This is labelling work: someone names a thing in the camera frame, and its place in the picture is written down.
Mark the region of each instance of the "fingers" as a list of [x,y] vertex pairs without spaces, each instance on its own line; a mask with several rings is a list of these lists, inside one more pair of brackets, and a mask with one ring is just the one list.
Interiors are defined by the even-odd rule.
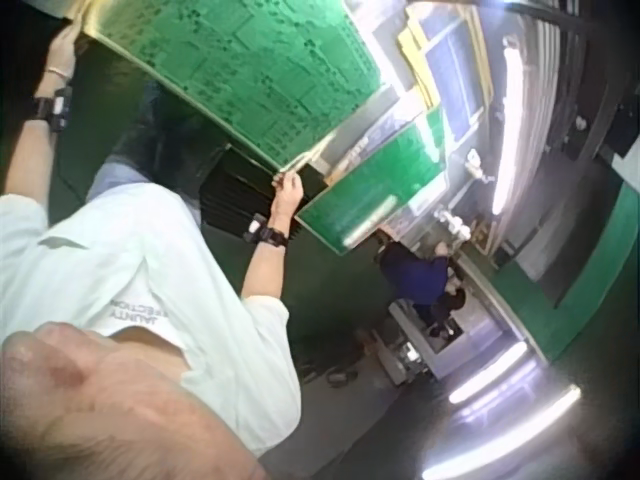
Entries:
[[86,16],[88,6],[91,2],[84,2],[82,8],[78,11],[78,13],[74,16],[71,24],[67,25],[65,28],[56,35],[51,42],[52,45],[58,45],[60,43],[74,43],[80,35],[82,31],[82,26],[84,25],[84,18]]
[[271,185],[276,189],[278,187],[281,187],[283,178],[284,178],[284,174],[283,173],[278,173],[275,177],[273,177],[273,181],[271,182]]

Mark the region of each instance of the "metal frame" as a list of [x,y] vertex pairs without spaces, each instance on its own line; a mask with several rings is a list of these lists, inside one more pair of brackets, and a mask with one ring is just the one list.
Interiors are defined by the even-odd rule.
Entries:
[[[407,0],[407,3],[420,3],[420,1],[421,0]],[[532,0],[513,0],[509,2],[504,2],[503,0],[435,0],[435,2],[473,5],[479,8],[498,8],[500,10],[526,15],[535,20],[548,22],[563,30],[576,33],[595,34],[600,30],[600,26],[595,22]]]

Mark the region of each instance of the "blue shirt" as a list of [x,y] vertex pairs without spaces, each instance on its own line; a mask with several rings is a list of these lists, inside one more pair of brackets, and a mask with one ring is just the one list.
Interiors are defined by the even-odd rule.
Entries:
[[435,304],[447,284],[446,257],[432,260],[405,258],[380,267],[383,275],[394,286],[396,295],[418,305]]

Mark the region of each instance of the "dark hair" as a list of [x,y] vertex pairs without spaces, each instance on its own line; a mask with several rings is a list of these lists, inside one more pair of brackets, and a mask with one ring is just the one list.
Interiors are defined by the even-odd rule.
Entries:
[[467,293],[464,291],[464,288],[456,289],[455,295],[445,292],[440,295],[440,298],[438,298],[438,303],[445,307],[449,312],[453,310],[460,310],[464,307],[466,302]]

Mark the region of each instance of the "man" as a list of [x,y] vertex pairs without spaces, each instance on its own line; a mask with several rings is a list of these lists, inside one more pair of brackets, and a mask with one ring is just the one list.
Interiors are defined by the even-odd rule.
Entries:
[[[53,40],[36,98],[72,77],[80,28]],[[145,459],[167,475],[191,465],[180,478],[258,478],[229,429],[260,455],[300,418],[280,301],[300,178],[277,179],[275,240],[256,247],[238,298],[193,205],[126,162],[108,161],[91,201],[48,228],[55,140],[48,121],[24,124],[0,197],[3,435],[46,471],[75,459],[78,478],[100,478],[87,465],[165,478]],[[121,458],[133,470],[118,476]]]
[[[413,302],[430,334],[439,336],[451,311],[461,309],[467,298],[458,278],[459,268],[450,260],[446,243],[438,243],[434,257],[425,260],[401,243],[391,242],[383,233],[377,238],[382,239],[384,246],[379,255],[382,274],[399,298]],[[449,268],[454,271],[451,278]]]

